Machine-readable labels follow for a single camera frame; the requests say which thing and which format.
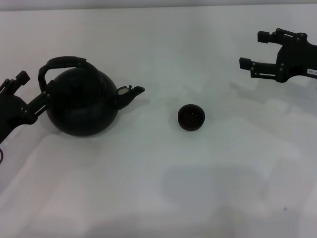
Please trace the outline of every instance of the small black bowl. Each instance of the small black bowl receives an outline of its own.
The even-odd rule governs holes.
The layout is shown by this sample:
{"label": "small black bowl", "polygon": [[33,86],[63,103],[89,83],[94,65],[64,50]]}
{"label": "small black bowl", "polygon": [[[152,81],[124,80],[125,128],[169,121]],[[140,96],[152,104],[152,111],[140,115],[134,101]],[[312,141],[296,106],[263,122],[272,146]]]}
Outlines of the small black bowl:
{"label": "small black bowl", "polygon": [[185,130],[197,130],[204,124],[204,121],[205,112],[197,105],[188,104],[178,111],[178,123]]}

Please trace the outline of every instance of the white background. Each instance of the white background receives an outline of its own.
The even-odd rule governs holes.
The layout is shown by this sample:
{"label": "white background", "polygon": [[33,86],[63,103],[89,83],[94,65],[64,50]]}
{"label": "white background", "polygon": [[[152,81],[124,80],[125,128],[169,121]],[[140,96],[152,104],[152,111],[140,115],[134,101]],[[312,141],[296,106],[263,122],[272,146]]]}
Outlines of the white background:
{"label": "white background", "polygon": [[316,3],[317,0],[0,0],[0,10]]}
{"label": "white background", "polygon": [[[42,115],[1,144],[1,238],[315,238],[317,80],[250,78],[239,58],[275,62],[257,32],[305,32],[317,5],[0,13],[0,82],[39,94],[38,69],[87,58],[146,91],[104,133],[76,138]],[[51,70],[47,79],[54,79]],[[184,131],[177,111],[205,110]]]}

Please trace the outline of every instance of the black kettle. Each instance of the black kettle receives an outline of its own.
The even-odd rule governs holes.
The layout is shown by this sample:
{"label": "black kettle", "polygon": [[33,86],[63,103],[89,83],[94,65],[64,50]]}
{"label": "black kettle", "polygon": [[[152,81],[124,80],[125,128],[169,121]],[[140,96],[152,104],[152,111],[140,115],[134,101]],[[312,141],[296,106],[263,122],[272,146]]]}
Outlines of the black kettle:
{"label": "black kettle", "polygon": [[[53,68],[69,68],[46,84],[45,74]],[[116,117],[143,93],[143,87],[116,88],[113,81],[85,59],[58,57],[39,71],[42,93],[47,95],[47,114],[61,131],[75,136],[88,136],[103,131]]]}
{"label": "black kettle", "polygon": [[[54,68],[73,68],[48,84],[45,74]],[[128,106],[143,93],[143,87],[116,88],[112,80],[98,71],[86,59],[58,57],[39,70],[41,94],[26,104],[15,92],[30,80],[25,71],[16,79],[6,79],[0,85],[0,143],[18,126],[33,124],[47,111],[53,124],[75,136],[93,135],[104,130],[118,110]]]}

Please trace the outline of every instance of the kettle body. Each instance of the kettle body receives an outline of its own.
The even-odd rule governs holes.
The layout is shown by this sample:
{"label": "kettle body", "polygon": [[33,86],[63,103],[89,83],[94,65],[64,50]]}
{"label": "kettle body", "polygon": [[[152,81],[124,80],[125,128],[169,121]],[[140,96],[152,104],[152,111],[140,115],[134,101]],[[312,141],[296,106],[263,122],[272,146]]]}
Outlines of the kettle body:
{"label": "kettle body", "polygon": [[[65,64],[50,68],[74,66],[65,61]],[[132,89],[131,85],[117,89],[107,75],[92,65],[79,66],[61,73],[44,87],[40,84],[40,87],[47,94],[47,114],[58,129],[74,136],[90,136],[106,129],[118,110],[126,107],[145,89]]]}

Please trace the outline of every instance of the kettle handle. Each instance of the kettle handle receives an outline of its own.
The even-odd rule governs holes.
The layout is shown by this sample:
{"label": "kettle handle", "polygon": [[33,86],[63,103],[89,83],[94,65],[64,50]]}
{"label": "kettle handle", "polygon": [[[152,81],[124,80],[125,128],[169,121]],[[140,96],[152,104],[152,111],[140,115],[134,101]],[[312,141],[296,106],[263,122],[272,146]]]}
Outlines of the kettle handle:
{"label": "kettle handle", "polygon": [[45,91],[47,83],[45,80],[45,74],[50,69],[55,68],[85,68],[90,70],[93,74],[96,75],[96,77],[99,79],[102,88],[105,87],[105,81],[103,80],[103,77],[100,75],[99,71],[90,63],[86,61],[84,58],[79,58],[75,56],[62,56],[62,57],[56,57],[51,60],[49,60],[43,67],[39,70],[39,84],[40,89],[42,92]]}

